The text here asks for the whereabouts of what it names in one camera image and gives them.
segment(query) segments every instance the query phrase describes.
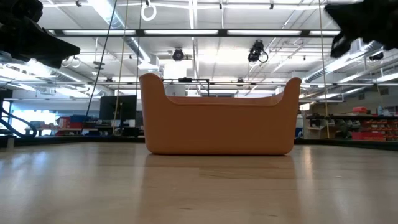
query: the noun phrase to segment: ceiling light fixture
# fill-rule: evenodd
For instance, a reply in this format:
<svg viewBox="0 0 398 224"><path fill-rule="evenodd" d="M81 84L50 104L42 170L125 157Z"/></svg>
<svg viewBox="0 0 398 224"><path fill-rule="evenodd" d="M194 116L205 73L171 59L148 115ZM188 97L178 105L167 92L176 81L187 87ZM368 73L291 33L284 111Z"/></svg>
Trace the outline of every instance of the ceiling light fixture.
<svg viewBox="0 0 398 224"><path fill-rule="evenodd" d="M25 84L18 84L18 85L14 85L14 84L8 84L9 86L13 86L13 87L17 87L17 88L21 88L24 90L29 90L29 91L36 91L34 88L32 88L29 85L25 85Z"/></svg>
<svg viewBox="0 0 398 224"><path fill-rule="evenodd" d="M58 73L61 74L61 75L63 75L63 76L66 76L66 77L70 78L70 79L73 80L73 81L81 82L80 79L75 78L75 77L73 77L73 76L70 76L70 75L68 75L68 74L66 74L66 73L63 73L63 72L61 72L60 70L58 71Z"/></svg>
<svg viewBox="0 0 398 224"><path fill-rule="evenodd" d="M217 35L218 30L145 30L145 35Z"/></svg>
<svg viewBox="0 0 398 224"><path fill-rule="evenodd" d="M87 95L84 93L81 93L79 91L71 90L68 88L57 88L57 92L67 95L67 96L72 96L72 97L80 97L80 98L86 98Z"/></svg>
<svg viewBox="0 0 398 224"><path fill-rule="evenodd" d="M325 95L318 96L317 99L325 99L325 98L329 99L329 98L332 98L332 97L335 97L338 95L340 95L340 93L329 93L329 94L326 94L326 96Z"/></svg>
<svg viewBox="0 0 398 224"><path fill-rule="evenodd" d="M300 35L300 30L228 30L228 35Z"/></svg>
<svg viewBox="0 0 398 224"><path fill-rule="evenodd" d="M353 89L353 90L347 91L347 92L345 92L344 94L352 94L352 93L356 93L357 91L361 91L361 90L363 90L363 89L365 89L365 87L362 87L362 88L356 88L356 89Z"/></svg>
<svg viewBox="0 0 398 224"><path fill-rule="evenodd" d="M107 30L64 30L65 35L107 35ZM126 30L126 35L135 35L135 30ZM109 35L124 35L124 30L110 30Z"/></svg>
<svg viewBox="0 0 398 224"><path fill-rule="evenodd" d="M394 73L391 75L384 75L383 77L380 77L378 79L376 79L375 82L385 82L385 81L389 81L389 80L393 80L398 78L398 73Z"/></svg>
<svg viewBox="0 0 398 224"><path fill-rule="evenodd" d="M337 34L340 33L340 30L324 30L324 31L320 31L320 30L313 30L310 31L310 35L324 35L324 36L336 36Z"/></svg>
<svg viewBox="0 0 398 224"><path fill-rule="evenodd" d="M349 76L347 78L344 78L344 79L338 81L338 83L349 82L349 81L354 80L354 79L356 79L358 77L359 77L359 75L351 75L351 76Z"/></svg>

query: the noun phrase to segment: blue container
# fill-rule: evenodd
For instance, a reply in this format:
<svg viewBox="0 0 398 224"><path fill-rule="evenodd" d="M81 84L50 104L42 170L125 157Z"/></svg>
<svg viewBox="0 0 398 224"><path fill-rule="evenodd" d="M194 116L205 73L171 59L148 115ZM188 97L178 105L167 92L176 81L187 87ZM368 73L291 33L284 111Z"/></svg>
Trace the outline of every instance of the blue container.
<svg viewBox="0 0 398 224"><path fill-rule="evenodd" d="M85 116L85 115L72 115L70 116L70 122L71 123L82 123L82 122L87 122L91 121L91 117Z"/></svg>

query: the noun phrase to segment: orange plastic bin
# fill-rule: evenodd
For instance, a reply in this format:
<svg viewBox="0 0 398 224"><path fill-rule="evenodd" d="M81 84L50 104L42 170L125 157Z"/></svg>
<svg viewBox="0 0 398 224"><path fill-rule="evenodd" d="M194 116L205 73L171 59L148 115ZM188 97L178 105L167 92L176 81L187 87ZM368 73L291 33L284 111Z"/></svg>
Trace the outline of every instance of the orange plastic bin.
<svg viewBox="0 0 398 224"><path fill-rule="evenodd" d="M266 98L166 96L140 77L146 146L154 154L284 155L293 149L301 79Z"/></svg>

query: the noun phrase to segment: computer monitor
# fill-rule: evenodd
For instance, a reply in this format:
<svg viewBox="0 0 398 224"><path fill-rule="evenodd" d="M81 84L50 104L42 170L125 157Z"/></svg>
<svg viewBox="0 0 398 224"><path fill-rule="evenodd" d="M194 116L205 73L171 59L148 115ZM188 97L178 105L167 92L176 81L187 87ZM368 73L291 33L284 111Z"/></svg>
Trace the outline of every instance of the computer monitor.
<svg viewBox="0 0 398 224"><path fill-rule="evenodd" d="M114 111L116 108L117 96L103 96L101 97L101 104L99 108L99 118L102 120L113 120ZM137 96L119 96L118 100L117 120L132 120L136 119Z"/></svg>

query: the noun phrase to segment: hanging cable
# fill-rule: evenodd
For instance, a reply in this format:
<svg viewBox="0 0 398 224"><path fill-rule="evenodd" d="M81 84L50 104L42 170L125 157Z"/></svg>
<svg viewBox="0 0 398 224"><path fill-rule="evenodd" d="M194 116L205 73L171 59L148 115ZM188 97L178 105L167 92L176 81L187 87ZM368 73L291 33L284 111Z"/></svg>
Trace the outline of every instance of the hanging cable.
<svg viewBox="0 0 398 224"><path fill-rule="evenodd" d="M142 23L141 19L142 19L142 17L140 17L140 19L139 19L138 29L141 29L141 23ZM140 47L140 41L141 41L141 38L138 37L138 41L137 41L137 46L138 47ZM139 50L138 53L137 53L137 68L136 68L136 95L137 95L137 99L138 99L138 84L139 84L139 80L138 80L138 63L139 63L139 54L140 54L140 52L141 51Z"/></svg>
<svg viewBox="0 0 398 224"><path fill-rule="evenodd" d="M123 32L123 39L126 37L126 27L127 27L127 17L129 15L129 8L126 7L126 18L124 20L124 32ZM116 94L116 106L114 109L114 117L113 117L113 129L112 129L112 134L114 134L115 130L115 125L116 124L116 115L118 114L118 108L119 108L119 89L120 89L120 81L122 79L122 69L123 69L123 57L124 57L124 44L126 42L123 41L122 43L122 58L120 60L120 70L119 70L119 81L118 81L118 93Z"/></svg>
<svg viewBox="0 0 398 224"><path fill-rule="evenodd" d="M111 21L110 21L109 27L108 27L108 33L106 34L106 38L105 38L104 49L103 49L102 55L101 55L101 62L100 62L99 65L98 65L98 72L97 72L97 76L96 76L96 78L95 78L94 87L93 87L93 92L92 92L92 94L90 95L90 100L88 101L88 106L87 106L86 118L85 118L85 119L87 119L88 112L90 111L90 106L91 106L91 102L93 101L93 96L94 96L94 92L95 92L95 87L97 86L98 78L100 77L100 71L101 71L101 67L102 67L103 60L104 60L106 45L108 44L109 33L111 32L113 17L114 17L114 13L115 13L115 11L116 11L116 4L117 4L117 3L118 3L118 0L115 0L114 6L113 6L113 11L112 11L112 16L111 16ZM83 127L81 128L81 134L83 134L84 128L85 128L85 127L84 127L84 124L83 124Z"/></svg>
<svg viewBox="0 0 398 224"><path fill-rule="evenodd" d="M323 29L322 29L322 10L321 10L321 0L318 0L319 3L319 23L320 23L320 28L321 28L321 50L322 50L322 69L323 73L325 73L325 56L323 54ZM328 88L326 87L326 75L323 75L323 84L325 86L325 116L329 116L329 110L328 110ZM328 138L330 138L330 132L329 132L329 121L326 121L326 130L328 133Z"/></svg>

